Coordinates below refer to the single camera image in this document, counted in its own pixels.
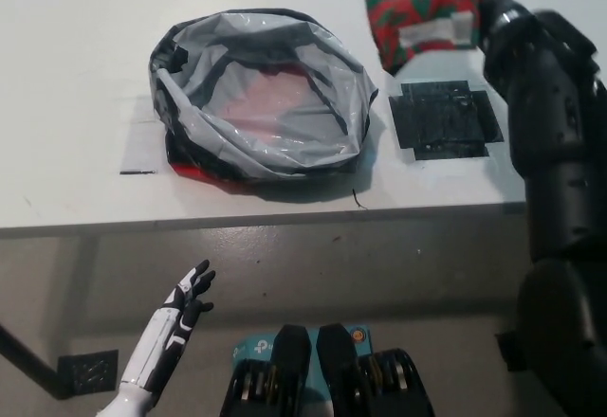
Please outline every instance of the white table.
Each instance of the white table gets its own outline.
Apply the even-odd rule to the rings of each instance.
[[[521,0],[552,8],[606,54],[604,0]],[[178,22],[223,9],[282,7],[331,29],[381,88],[364,0],[2,0],[0,237],[257,226],[521,208],[505,144],[490,157],[413,163],[398,149],[386,92],[359,174],[320,193],[260,198],[180,178],[164,163],[147,79],[152,49]],[[478,52],[428,54],[410,80],[483,85]],[[506,107],[491,95],[507,140]],[[152,175],[120,175],[141,161]],[[352,195],[358,194],[360,208]]]

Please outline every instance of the wrapped package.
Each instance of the wrapped package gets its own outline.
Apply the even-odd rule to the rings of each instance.
[[[176,25],[149,70],[174,168],[220,180],[352,171],[377,94],[331,32],[285,9],[231,10]]]
[[[383,68],[395,74],[428,50],[478,45],[479,0],[366,0]]]

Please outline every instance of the gray floor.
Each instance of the gray floor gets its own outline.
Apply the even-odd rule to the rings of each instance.
[[[120,349],[203,258],[218,276],[153,415],[215,417],[244,336],[285,322],[368,323],[376,350],[414,358],[442,416],[561,416],[530,374],[506,372],[494,335],[511,325],[529,267],[522,217],[248,227],[0,242],[0,320],[54,363]],[[104,393],[54,402],[0,359],[0,416],[92,416]]]

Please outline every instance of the red and green gift wrap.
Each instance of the red and green gift wrap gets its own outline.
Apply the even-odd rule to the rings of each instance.
[[[395,74],[428,50],[477,46],[479,0],[366,0],[382,66]]]

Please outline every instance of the white robotic hand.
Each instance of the white robotic hand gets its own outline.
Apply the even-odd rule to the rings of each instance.
[[[156,405],[198,317],[212,309],[212,303],[196,298],[215,278],[214,271],[205,273],[208,268],[209,261],[193,268],[154,312],[124,370],[118,396],[98,417],[141,417]]]

